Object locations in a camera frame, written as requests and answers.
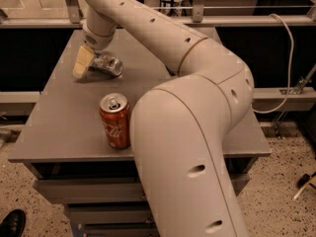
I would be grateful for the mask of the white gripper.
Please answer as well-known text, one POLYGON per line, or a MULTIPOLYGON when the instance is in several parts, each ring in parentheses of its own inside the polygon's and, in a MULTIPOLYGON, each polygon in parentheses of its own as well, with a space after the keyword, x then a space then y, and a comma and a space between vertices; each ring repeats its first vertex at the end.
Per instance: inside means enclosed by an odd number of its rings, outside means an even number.
POLYGON ((84 45, 81 45, 73 67, 73 76, 82 79, 95 59, 94 50, 105 49, 113 40, 117 25, 112 22, 88 22, 83 25, 84 45))

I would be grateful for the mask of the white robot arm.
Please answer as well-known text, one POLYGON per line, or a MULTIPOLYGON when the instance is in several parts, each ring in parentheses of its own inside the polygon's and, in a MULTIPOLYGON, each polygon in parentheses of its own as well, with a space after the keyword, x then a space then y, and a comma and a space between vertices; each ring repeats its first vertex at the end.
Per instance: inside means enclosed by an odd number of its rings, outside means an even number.
POLYGON ((134 106, 130 140, 160 237, 249 237, 223 158, 223 140, 250 111, 247 64, 208 36, 136 0, 85 0, 96 50, 121 25, 176 77, 134 106))

